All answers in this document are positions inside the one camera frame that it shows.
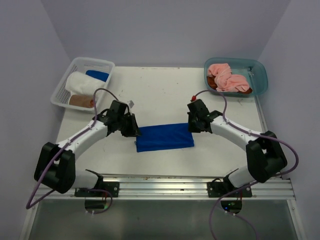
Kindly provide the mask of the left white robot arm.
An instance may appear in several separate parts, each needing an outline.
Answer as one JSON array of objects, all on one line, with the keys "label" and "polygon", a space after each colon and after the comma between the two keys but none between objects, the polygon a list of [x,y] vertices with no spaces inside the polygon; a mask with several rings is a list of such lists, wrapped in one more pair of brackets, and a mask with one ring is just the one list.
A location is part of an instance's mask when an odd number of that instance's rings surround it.
[{"label": "left white robot arm", "polygon": [[76,170],[77,159],[91,146],[119,131],[123,137],[137,137],[141,132],[130,106],[114,100],[89,124],[73,136],[59,142],[47,142],[41,149],[34,179],[60,194],[83,189],[99,196],[106,189],[103,176],[93,170]]}]

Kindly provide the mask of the orange brown patterned towel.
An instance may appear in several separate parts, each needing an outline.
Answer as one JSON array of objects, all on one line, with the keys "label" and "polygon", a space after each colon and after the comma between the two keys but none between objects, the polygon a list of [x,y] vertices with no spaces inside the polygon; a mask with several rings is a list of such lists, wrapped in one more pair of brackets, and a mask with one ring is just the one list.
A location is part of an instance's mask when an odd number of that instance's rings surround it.
[{"label": "orange brown patterned towel", "polygon": [[87,95],[77,95],[73,94],[68,101],[69,105],[83,108],[93,108],[94,107],[94,98]]}]

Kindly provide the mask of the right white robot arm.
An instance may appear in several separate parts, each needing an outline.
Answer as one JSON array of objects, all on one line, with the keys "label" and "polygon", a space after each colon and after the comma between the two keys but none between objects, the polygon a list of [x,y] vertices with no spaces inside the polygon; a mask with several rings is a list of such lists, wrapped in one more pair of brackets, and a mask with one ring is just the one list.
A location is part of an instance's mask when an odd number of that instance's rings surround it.
[{"label": "right white robot arm", "polygon": [[288,162],[276,135],[243,128],[218,110],[209,111],[201,99],[188,105],[188,131],[207,132],[225,138],[246,153],[246,165],[236,168],[223,179],[207,183],[209,197],[235,197],[241,187],[252,182],[265,183],[284,169]]}]

